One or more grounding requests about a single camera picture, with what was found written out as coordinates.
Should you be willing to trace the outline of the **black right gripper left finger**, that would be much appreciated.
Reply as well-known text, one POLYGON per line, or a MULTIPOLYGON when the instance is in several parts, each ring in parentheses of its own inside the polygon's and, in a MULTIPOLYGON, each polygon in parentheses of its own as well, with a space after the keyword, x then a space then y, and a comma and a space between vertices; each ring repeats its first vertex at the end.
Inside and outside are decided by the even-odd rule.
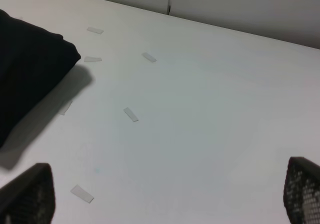
POLYGON ((36 163, 0 188, 2 224, 50 224, 56 209, 51 166, 36 163))

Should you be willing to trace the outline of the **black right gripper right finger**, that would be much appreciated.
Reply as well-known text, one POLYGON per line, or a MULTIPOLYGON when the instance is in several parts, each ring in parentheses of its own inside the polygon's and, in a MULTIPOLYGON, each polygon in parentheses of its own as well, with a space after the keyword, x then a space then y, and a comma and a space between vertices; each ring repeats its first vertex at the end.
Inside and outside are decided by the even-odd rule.
POLYGON ((320 222, 320 166, 300 156, 287 165, 283 204, 291 224, 320 222))

